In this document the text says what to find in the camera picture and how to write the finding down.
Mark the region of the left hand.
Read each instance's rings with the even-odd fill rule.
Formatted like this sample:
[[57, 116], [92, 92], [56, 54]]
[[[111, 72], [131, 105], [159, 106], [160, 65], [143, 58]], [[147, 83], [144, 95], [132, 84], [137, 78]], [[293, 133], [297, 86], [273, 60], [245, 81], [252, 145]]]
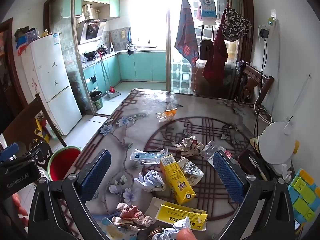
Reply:
[[22, 222], [23, 226], [26, 228], [28, 226], [28, 213], [26, 209], [22, 206], [20, 197], [18, 193], [12, 195], [13, 203], [18, 211], [18, 214], [21, 215], [20, 221]]

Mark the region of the right hand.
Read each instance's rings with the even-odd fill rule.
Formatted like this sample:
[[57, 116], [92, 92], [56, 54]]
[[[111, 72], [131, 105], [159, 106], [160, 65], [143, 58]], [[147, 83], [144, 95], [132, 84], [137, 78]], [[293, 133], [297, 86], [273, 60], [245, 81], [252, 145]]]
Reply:
[[181, 229], [177, 236], [177, 240], [197, 240], [190, 228]]

